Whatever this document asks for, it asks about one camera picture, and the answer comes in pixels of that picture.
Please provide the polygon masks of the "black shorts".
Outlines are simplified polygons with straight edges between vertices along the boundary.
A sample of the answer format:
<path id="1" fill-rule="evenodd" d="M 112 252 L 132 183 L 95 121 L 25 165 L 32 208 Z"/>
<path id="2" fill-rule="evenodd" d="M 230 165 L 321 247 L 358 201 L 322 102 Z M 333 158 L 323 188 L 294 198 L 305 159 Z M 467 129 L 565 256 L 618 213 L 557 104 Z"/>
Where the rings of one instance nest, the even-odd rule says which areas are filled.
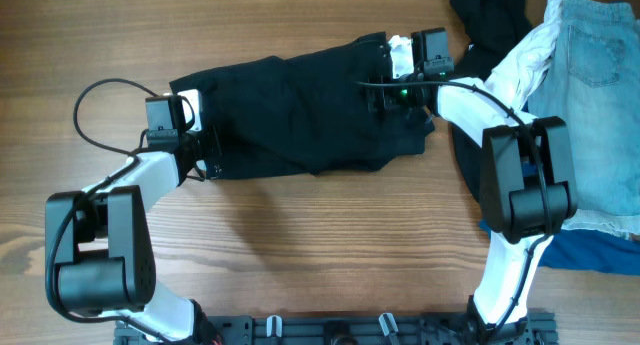
<path id="1" fill-rule="evenodd" d="M 332 170 L 377 171 L 397 156 L 422 154 L 435 125 L 422 108 L 370 113 L 365 85 L 391 77 L 385 33 L 316 53 L 217 67 L 170 82 L 197 89 L 201 121 L 213 125 L 218 179 Z"/>

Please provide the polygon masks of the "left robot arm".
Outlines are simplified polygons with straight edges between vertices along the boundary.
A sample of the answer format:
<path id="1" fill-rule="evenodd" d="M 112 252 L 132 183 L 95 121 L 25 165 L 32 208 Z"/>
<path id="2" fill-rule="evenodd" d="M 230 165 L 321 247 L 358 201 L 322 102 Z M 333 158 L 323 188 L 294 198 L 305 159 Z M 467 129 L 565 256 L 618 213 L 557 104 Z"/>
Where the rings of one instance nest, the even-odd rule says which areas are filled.
<path id="1" fill-rule="evenodd" d="M 206 138 L 198 94 L 150 97 L 144 146 L 95 185 L 46 202 L 45 293 L 80 324 L 115 324 L 117 344 L 222 344 L 194 300 L 158 281 L 147 212 L 196 171 Z"/>

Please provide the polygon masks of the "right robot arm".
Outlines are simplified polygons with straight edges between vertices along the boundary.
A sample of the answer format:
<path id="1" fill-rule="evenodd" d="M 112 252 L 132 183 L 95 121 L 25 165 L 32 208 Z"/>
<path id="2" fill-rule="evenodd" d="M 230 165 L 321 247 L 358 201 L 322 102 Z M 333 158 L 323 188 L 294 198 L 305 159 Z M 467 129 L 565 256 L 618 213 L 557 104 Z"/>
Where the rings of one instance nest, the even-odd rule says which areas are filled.
<path id="1" fill-rule="evenodd" d="M 366 88 L 460 127 L 481 146 L 479 203 L 490 229 L 480 285 L 470 296 L 461 335 L 498 344 L 530 335 L 527 297 L 540 259 L 577 210 L 567 126 L 505 105 L 477 78 L 451 79 L 447 34 L 437 28 L 388 42 L 391 80 Z"/>

